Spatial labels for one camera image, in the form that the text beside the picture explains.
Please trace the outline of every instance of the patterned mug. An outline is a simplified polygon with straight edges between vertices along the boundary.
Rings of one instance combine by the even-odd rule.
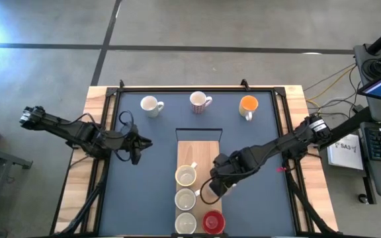
[[[196,91],[190,95],[190,103],[192,104],[192,111],[196,114],[204,112],[205,108],[211,104],[212,97],[207,97],[205,93]]]

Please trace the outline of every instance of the concrete floor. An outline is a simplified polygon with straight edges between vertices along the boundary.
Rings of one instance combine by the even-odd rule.
[[[0,42],[102,44],[114,2],[0,1]],[[110,43],[348,50],[380,35],[376,0],[123,0]],[[0,49],[0,149],[34,161],[29,171],[11,171],[16,181],[5,185],[0,198],[0,230],[9,237],[48,234],[71,155],[55,136],[20,128],[21,112],[42,105],[64,118],[79,116],[98,56],[99,50]],[[127,85],[235,85],[245,78],[306,88],[353,62],[350,55],[108,51],[99,85],[120,79]],[[359,82],[356,70],[353,81]],[[345,77],[316,101],[352,92]],[[363,97],[357,101],[366,104]],[[324,112],[348,109],[342,103]],[[334,127],[344,119],[326,121]],[[326,164],[324,169],[339,229],[381,237],[381,197],[377,205],[360,204],[359,176]]]

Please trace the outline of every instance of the white cup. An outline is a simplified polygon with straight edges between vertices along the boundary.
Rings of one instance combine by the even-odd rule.
[[[212,97],[207,97],[205,93],[196,91],[190,95],[190,103],[192,104],[192,111],[200,114],[204,112],[205,108],[211,104]]]
[[[197,163],[192,163],[192,165],[182,165],[175,173],[176,182],[181,186],[190,186],[196,180],[196,170],[195,167]]]
[[[192,234],[196,230],[196,219],[188,213],[183,212],[178,215],[175,221],[175,229],[179,234]]]
[[[158,102],[153,96],[146,96],[140,101],[140,107],[146,112],[146,116],[154,118],[164,108],[164,102]]]
[[[193,192],[189,188],[182,188],[176,192],[176,207],[182,211],[189,211],[196,204],[196,197],[199,196],[200,190]]]

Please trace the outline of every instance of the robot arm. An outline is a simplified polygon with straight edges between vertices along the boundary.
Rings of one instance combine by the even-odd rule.
[[[240,180],[256,173],[268,158],[283,153],[284,159],[300,160],[311,143],[324,143],[330,138],[330,129],[319,116],[306,117],[292,132],[265,145],[253,145],[230,156],[219,154],[214,160],[210,175],[211,190],[219,197]]]
[[[138,128],[133,122],[120,121],[123,127],[119,132],[115,132],[104,130],[95,121],[81,122],[80,118],[70,122],[47,114],[41,106],[34,108],[27,106],[23,110],[20,123],[28,130],[45,130],[59,136],[66,140],[68,146],[78,145],[86,154],[96,159],[107,158],[112,151],[116,153],[121,149],[130,152],[132,164],[137,165],[141,157],[140,151],[152,145],[150,139],[138,134]]]

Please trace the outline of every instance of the red cup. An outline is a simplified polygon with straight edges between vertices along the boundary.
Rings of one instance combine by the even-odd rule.
[[[226,227],[224,216],[218,210],[211,210],[205,213],[202,219],[202,228],[208,234],[221,234]]]

